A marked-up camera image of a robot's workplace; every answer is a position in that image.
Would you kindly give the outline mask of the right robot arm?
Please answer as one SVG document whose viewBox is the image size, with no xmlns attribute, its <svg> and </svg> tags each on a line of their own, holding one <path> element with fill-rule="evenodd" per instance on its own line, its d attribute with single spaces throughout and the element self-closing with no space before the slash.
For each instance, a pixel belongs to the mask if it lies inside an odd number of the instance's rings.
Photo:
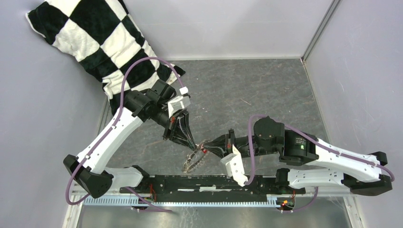
<svg viewBox="0 0 403 228">
<path fill-rule="evenodd" d="M 265 115 L 253 115 L 248 135 L 237 137 L 229 130 L 201 150 L 220 157 L 226 175 L 240 186 L 250 185 L 256 175 L 257 156 L 277 154 L 287 165 L 278 169 L 277 192 L 320 187 L 341 187 L 362 196 L 378 196 L 392 190 L 394 176 L 387 169 L 384 152 L 359 154 L 304 133 Z"/>
</svg>

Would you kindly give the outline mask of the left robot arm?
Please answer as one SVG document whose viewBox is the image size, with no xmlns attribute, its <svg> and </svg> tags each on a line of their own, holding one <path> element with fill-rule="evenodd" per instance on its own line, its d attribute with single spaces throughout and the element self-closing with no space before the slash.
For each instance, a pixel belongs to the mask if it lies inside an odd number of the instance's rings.
<svg viewBox="0 0 403 228">
<path fill-rule="evenodd" d="M 179 92 L 177 95 L 172 86 L 159 79 L 150 89 L 125 94 L 123 106 L 94 141 L 78 155 L 67 155 L 63 160 L 72 180 L 94 199 L 117 184 L 145 193 L 149 180 L 138 168 L 110 169 L 106 165 L 127 137 L 147 120 L 163 127 L 164 140 L 196 150 L 187 111 L 189 90 L 184 86 Z"/>
</svg>

